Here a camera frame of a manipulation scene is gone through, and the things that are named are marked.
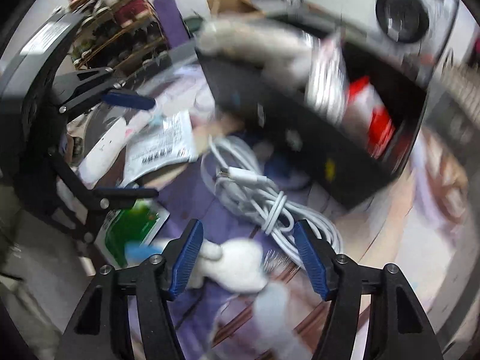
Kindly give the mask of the white medicine sachet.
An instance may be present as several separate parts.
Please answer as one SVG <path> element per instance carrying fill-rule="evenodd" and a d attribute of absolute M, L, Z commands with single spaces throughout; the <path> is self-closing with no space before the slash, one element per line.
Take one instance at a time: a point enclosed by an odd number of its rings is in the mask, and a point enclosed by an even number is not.
<path fill-rule="evenodd" d="M 126 146 L 121 186 L 163 167 L 196 161 L 191 117 L 188 111 L 154 119 Z"/>

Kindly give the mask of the green medicine sachet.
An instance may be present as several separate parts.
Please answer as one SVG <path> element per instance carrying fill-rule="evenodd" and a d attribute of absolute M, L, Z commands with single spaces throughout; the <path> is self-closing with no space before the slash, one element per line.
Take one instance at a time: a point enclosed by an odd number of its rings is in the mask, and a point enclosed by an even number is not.
<path fill-rule="evenodd" d="M 150 244 L 169 216 L 170 213 L 156 200 L 137 200 L 130 209 L 107 214 L 94 244 L 114 268 L 127 267 L 126 245 Z"/>

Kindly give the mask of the wooden shoe rack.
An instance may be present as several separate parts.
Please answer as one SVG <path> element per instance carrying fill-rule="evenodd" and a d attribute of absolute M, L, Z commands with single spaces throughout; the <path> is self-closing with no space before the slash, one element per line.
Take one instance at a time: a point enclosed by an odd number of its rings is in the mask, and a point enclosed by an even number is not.
<path fill-rule="evenodd" d="M 170 50 L 149 0 L 69 0 L 82 13 L 69 55 L 75 69 L 111 68 L 123 76 Z"/>

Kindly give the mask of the anime printed table mat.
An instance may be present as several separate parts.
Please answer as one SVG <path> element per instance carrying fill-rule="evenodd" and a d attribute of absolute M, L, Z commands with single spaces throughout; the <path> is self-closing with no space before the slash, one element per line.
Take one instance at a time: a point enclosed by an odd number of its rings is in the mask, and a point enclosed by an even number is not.
<path fill-rule="evenodd" d="M 465 170 L 436 135 L 423 129 L 402 176 L 350 211 L 267 142 L 245 132 L 239 137 L 288 197 L 335 224 L 348 256 L 371 267 L 400 264 L 422 305 L 431 308 L 455 248 L 472 228 Z M 213 276 L 193 281 L 169 306 L 182 351 L 187 359 L 309 359 L 329 303 L 270 236 L 214 196 L 202 178 L 214 167 L 208 158 L 147 176 L 170 213 L 154 244 L 177 237 L 190 219 L 198 219 L 210 242 L 261 254 L 264 277 L 260 292 Z"/>

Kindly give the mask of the purple bag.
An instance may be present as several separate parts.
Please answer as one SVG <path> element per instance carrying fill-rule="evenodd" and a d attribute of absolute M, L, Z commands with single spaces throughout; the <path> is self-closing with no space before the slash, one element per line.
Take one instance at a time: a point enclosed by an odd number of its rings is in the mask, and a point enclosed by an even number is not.
<path fill-rule="evenodd" d="M 174 49 L 187 43 L 190 36 L 176 0 L 154 0 L 153 5 L 170 47 Z"/>

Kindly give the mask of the dark green box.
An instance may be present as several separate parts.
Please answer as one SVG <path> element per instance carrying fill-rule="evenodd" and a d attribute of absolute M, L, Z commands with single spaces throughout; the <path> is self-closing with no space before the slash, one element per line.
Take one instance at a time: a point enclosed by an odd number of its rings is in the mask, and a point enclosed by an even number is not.
<path fill-rule="evenodd" d="M 195 34 L 201 29 L 204 18 L 202 16 L 190 16 L 184 18 L 185 28 L 189 34 L 189 38 L 193 38 Z"/>

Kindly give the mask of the white plush toy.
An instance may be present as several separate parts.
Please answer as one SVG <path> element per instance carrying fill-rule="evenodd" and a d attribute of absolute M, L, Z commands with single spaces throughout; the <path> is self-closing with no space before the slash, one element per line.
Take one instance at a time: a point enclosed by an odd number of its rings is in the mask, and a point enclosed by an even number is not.
<path fill-rule="evenodd" d="M 320 304 L 306 274 L 258 241 L 203 243 L 185 292 L 170 304 L 186 359 L 309 359 Z"/>

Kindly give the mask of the brown cardboard box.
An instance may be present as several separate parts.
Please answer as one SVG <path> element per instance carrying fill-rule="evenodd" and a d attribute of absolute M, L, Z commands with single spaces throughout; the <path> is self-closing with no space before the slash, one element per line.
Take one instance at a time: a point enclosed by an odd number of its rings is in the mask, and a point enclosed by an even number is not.
<path fill-rule="evenodd" d="M 240 15 L 248 17 L 264 17 L 262 10 L 255 7 L 251 0 L 207 0 L 212 16 Z"/>

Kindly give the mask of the black cardboard box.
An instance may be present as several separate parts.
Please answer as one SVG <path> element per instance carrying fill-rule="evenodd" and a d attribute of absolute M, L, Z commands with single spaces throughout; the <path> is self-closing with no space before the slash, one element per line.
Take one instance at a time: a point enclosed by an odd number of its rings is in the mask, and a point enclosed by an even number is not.
<path fill-rule="evenodd" d="M 302 30 L 313 42 L 327 36 L 325 29 L 291 16 L 268 20 Z M 196 52 L 216 105 L 260 131 L 344 207 L 362 203 L 405 169 L 422 125 L 426 92 L 368 49 L 349 41 L 341 44 L 346 78 L 369 77 L 392 119 L 394 135 L 379 158 L 308 105 L 301 87 L 281 86 L 252 63 L 206 55 L 197 38 Z"/>

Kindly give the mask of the bagged white cloth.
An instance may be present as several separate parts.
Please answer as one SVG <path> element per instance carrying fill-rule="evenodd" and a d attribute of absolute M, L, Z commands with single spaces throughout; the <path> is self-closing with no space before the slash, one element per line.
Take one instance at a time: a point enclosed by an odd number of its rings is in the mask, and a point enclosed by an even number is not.
<path fill-rule="evenodd" d="M 212 19 L 202 25 L 197 46 L 206 55 L 224 55 L 262 67 L 265 78 L 286 88 L 298 89 L 308 81 L 312 36 L 272 19 Z"/>

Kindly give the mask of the red white packet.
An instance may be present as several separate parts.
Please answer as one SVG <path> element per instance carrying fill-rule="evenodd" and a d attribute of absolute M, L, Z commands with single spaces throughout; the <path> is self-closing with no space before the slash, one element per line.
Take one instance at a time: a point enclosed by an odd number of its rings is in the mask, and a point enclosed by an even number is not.
<path fill-rule="evenodd" d="M 343 128 L 373 158 L 383 154 L 395 133 L 391 116 L 368 76 L 350 83 Z"/>

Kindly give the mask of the white washing machine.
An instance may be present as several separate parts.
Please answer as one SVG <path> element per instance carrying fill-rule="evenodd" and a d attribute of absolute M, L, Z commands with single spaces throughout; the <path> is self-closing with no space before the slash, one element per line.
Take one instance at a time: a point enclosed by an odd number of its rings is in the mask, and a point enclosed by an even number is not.
<path fill-rule="evenodd" d="M 452 33 L 458 0 L 302 0 L 333 17 L 422 85 Z"/>

